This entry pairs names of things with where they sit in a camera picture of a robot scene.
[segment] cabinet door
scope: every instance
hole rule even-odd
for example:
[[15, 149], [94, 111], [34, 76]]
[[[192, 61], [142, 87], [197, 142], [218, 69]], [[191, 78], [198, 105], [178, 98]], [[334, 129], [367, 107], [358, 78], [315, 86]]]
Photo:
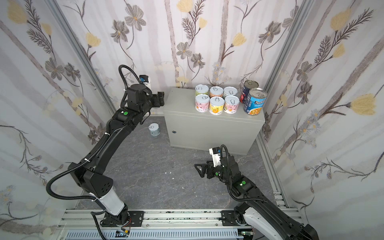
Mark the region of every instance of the cabinet door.
[[209, 150], [227, 146], [233, 154], [246, 155], [262, 124], [165, 114], [172, 147]]

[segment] can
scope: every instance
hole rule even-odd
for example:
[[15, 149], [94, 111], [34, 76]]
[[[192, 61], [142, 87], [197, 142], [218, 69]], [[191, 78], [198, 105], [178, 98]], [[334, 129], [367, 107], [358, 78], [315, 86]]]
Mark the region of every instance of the can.
[[209, 89], [209, 97], [222, 97], [224, 90], [221, 87], [213, 86]]
[[258, 87], [259, 87], [259, 84], [255, 81], [251, 81], [251, 80], [245, 81], [244, 86], [243, 86], [243, 91], [242, 91], [241, 96], [240, 96], [240, 102], [245, 104], [247, 101], [249, 90], [251, 88], [258, 88]]
[[233, 95], [229, 95], [224, 100], [224, 112], [229, 114], [235, 113], [237, 111], [237, 108], [239, 107], [239, 98]]
[[249, 115], [260, 113], [268, 93], [261, 88], [252, 88], [249, 90], [247, 103], [244, 105], [244, 111]]
[[196, 111], [205, 113], [209, 108], [209, 97], [206, 94], [199, 94], [195, 97]]
[[222, 97], [213, 97], [209, 100], [209, 112], [213, 115], [220, 115], [224, 108], [224, 99]]
[[208, 95], [209, 87], [207, 85], [199, 84], [195, 87], [195, 96], [199, 94]]
[[160, 128], [157, 123], [151, 123], [148, 129], [152, 136], [157, 136], [160, 134]]
[[226, 87], [226, 88], [224, 88], [223, 98], [225, 100], [226, 96], [236, 95], [236, 94], [237, 94], [237, 89], [236, 88], [234, 88], [234, 87]]

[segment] pink label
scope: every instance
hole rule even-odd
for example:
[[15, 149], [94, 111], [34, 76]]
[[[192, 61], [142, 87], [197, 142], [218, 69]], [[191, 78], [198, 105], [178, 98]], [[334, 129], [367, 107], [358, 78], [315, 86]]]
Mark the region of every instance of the pink label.
[[224, 112], [226, 113], [235, 113], [237, 111], [237, 108], [239, 107], [239, 104], [232, 105], [225, 103], [224, 105]]
[[208, 111], [208, 108], [209, 108], [209, 102], [207, 102], [207, 103], [195, 102], [195, 109], [198, 112], [205, 113], [206, 111]]

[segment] gray marble floor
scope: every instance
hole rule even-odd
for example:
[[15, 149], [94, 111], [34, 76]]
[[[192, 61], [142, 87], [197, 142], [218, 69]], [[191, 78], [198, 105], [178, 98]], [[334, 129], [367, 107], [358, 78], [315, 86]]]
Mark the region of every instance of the gray marble floor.
[[[149, 134], [149, 124], [160, 135]], [[130, 209], [223, 209], [237, 205], [226, 186], [216, 178], [200, 178], [196, 163], [211, 160], [207, 151], [171, 147], [164, 117], [149, 117], [123, 141], [104, 175], [114, 180], [116, 193]], [[272, 202], [272, 187], [256, 141], [247, 156], [235, 156], [243, 175]], [[99, 209], [81, 200], [76, 209]]]

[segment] wall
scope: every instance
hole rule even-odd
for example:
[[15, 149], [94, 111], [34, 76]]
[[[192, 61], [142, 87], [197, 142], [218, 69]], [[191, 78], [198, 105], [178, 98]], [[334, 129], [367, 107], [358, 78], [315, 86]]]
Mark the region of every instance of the wall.
[[[45, 184], [86, 155], [110, 113], [44, 1], [1, 1], [0, 29], [0, 238], [50, 239], [76, 201]], [[53, 190], [81, 194], [69, 176]]]
[[321, 239], [382, 239], [384, 2], [315, 1], [265, 107], [288, 195]]
[[[125, 2], [58, 0], [116, 107], [124, 89], [120, 64], [149, 75], [152, 91], [165, 91], [166, 97], [172, 87], [197, 84], [240, 87], [251, 79], [264, 86], [301, 4], [300, 0]], [[133, 76], [126, 77], [129, 83], [136, 82]]]

